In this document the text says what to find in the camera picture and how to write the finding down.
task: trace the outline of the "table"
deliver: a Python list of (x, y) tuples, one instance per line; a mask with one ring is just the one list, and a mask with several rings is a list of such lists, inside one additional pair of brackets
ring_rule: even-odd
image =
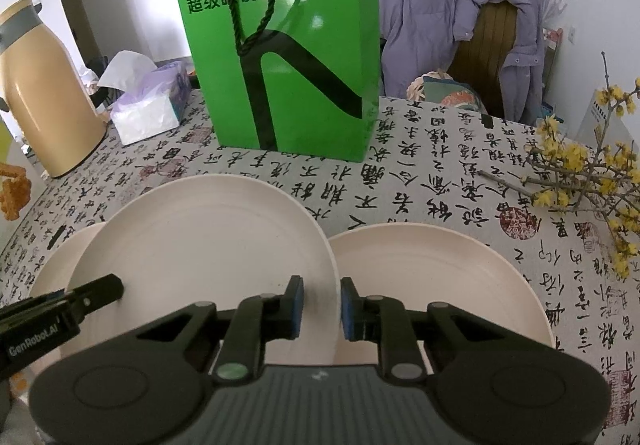
[(598, 443), (638, 443), (638, 263), (632, 263), (630, 278), (621, 281), (603, 257), (610, 243), (606, 226), (592, 213), (552, 214), (477, 176), (484, 169), (516, 182), (532, 173), (522, 162), (533, 128), (434, 104), (381, 98), (380, 117), (361, 164), (222, 148), (211, 131), (199, 90), (191, 95), (182, 125), (172, 132), (123, 148), (110, 126), (84, 164), (49, 181), (4, 249), (0, 302), (26, 297), (62, 241), (108, 220), (146, 191), (196, 174), (251, 176), (291, 194), (327, 236), (372, 223), (424, 222), (471, 235), (497, 250), (538, 295), (556, 348), (589, 362), (607, 378), (613, 404)]

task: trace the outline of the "orange object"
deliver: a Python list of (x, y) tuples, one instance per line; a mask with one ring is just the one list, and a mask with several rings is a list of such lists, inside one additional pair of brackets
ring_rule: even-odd
[(80, 164), (106, 132), (64, 45), (32, 0), (0, 14), (0, 82), (4, 100), (53, 178)]

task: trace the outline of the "ribbed gray panel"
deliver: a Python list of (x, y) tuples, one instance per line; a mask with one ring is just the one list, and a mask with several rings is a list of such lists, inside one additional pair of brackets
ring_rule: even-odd
[(268, 367), (219, 390), (198, 421), (166, 445), (472, 445), (449, 430), (418, 389), (375, 368)]

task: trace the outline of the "chair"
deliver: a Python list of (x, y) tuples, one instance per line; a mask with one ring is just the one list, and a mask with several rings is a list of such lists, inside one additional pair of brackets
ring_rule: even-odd
[(517, 15), (518, 9), (508, 2), (483, 5), (473, 39), (460, 42), (447, 70), (455, 80), (475, 89), (487, 112), (498, 118), (504, 118), (498, 76), (515, 43)]

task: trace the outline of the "green paper bag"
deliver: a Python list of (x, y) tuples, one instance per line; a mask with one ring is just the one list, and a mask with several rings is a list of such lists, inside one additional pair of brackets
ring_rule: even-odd
[[(362, 161), (378, 114), (378, 0), (275, 0), (236, 53), (229, 0), (178, 0), (220, 144)], [(245, 35), (268, 0), (238, 0)]]

